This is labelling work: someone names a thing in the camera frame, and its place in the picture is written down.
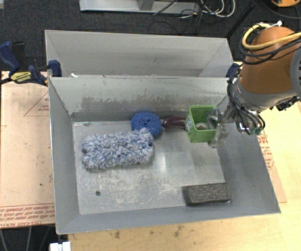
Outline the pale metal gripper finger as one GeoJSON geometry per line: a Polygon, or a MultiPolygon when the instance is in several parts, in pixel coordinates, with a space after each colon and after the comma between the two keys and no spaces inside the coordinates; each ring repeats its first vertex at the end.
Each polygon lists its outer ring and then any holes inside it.
{"type": "Polygon", "coordinates": [[[215,135],[208,145],[213,148],[224,146],[227,137],[228,131],[226,129],[226,124],[221,123],[217,126],[215,135]]]}
{"type": "Polygon", "coordinates": [[[219,118],[217,115],[208,115],[207,116],[207,124],[210,130],[215,130],[219,124],[219,118]]]}

